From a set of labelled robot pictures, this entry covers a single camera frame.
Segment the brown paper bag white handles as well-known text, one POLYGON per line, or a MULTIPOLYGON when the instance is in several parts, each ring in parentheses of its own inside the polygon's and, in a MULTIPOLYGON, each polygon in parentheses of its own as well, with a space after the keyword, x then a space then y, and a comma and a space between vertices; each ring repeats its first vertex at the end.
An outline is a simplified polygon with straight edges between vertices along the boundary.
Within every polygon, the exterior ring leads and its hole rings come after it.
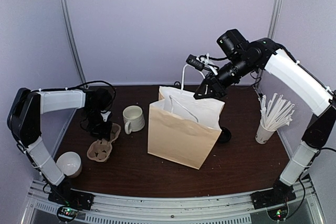
POLYGON ((222 130, 223 101, 195 99, 194 92, 160 86, 149 105, 148 154, 200 169, 222 130))

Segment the brown cardboard cup carrier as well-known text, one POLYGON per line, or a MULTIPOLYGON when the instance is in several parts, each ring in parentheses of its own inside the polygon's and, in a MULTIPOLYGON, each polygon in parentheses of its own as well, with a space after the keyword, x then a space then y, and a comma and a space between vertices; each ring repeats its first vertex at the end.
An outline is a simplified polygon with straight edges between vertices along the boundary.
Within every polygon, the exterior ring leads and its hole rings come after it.
POLYGON ((87 150, 87 158, 98 163, 107 162, 113 149, 112 144, 119 138, 120 132, 121 126, 113 123, 110 132, 110 140, 108 141, 103 138, 94 141, 87 150))

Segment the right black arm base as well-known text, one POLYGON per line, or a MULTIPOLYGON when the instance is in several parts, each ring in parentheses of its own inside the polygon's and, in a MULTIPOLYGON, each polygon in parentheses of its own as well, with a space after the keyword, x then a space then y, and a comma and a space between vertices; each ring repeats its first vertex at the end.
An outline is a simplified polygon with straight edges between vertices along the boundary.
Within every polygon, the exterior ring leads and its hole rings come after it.
POLYGON ((296 199, 296 194, 293 191, 293 185, 286 185, 279 177, 275 180, 271 189, 256 191, 250 196, 254 209, 281 205, 296 199))

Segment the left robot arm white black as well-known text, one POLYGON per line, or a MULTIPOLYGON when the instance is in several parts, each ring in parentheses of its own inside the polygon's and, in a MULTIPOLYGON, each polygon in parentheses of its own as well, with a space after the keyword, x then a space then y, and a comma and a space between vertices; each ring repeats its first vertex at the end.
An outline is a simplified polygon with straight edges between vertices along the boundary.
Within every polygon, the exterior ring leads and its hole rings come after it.
POLYGON ((108 138, 112 128, 111 107, 116 93, 107 89, 79 87, 30 90, 20 88, 10 109, 7 126, 19 150, 51 187, 56 198, 71 205, 76 197, 68 176, 56 165, 41 137, 42 114, 67 109, 83 109, 83 130, 98 139, 108 138))

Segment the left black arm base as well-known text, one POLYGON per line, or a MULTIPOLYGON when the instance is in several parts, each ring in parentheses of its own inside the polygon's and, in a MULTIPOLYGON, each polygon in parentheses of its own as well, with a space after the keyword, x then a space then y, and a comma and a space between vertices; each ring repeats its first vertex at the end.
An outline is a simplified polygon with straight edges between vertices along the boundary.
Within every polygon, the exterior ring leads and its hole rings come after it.
POLYGON ((51 192, 48 200, 78 210, 90 210, 94 195, 74 190, 70 179, 64 179, 58 186, 49 183, 51 192))

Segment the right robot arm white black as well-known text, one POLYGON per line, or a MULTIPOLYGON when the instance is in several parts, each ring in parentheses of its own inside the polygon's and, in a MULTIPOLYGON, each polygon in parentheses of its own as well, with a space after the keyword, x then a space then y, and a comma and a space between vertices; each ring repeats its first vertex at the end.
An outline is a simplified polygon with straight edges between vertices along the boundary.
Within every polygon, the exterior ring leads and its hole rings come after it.
POLYGON ((229 63, 205 76, 195 91, 195 99, 221 99, 227 87, 261 69, 286 84, 313 113, 299 147, 269 192, 271 202, 279 204, 289 196, 290 187, 325 146, 335 124, 335 92, 313 77, 283 45, 269 38, 249 42, 237 29, 231 29, 217 39, 217 44, 229 63))

